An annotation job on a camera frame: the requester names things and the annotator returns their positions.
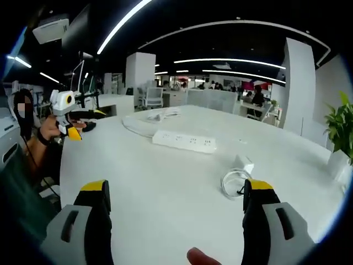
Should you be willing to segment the person's left hand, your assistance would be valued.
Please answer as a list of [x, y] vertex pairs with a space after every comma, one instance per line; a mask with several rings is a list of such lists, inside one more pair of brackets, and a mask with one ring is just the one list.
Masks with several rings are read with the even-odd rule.
[[[50, 141], [53, 137], [60, 136], [62, 133], [57, 127], [56, 122], [56, 117], [54, 115], [49, 115], [46, 120], [42, 123], [37, 133], [38, 139]], [[76, 121], [70, 121], [69, 123], [69, 127], [74, 126], [79, 132], [81, 132], [82, 129], [86, 128], [85, 123], [78, 123]]]

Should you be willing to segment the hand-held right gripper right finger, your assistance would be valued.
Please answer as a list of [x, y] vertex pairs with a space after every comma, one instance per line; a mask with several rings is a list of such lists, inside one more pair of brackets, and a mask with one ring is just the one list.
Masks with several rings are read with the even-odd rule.
[[299, 264], [315, 246], [305, 219], [264, 181], [245, 180], [243, 211], [242, 264]]

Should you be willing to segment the person's right hand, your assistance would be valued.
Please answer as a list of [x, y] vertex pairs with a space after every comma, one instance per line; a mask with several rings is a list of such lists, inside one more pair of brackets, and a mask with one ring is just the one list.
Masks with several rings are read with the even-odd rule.
[[189, 249], [186, 257], [189, 263], [192, 265], [221, 265], [219, 261], [204, 254], [196, 247]]

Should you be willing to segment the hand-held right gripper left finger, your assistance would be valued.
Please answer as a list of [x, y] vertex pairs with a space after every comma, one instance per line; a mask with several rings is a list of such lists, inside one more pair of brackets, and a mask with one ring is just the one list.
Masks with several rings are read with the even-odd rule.
[[113, 264], [109, 182], [84, 185], [51, 220], [40, 249], [52, 264]]

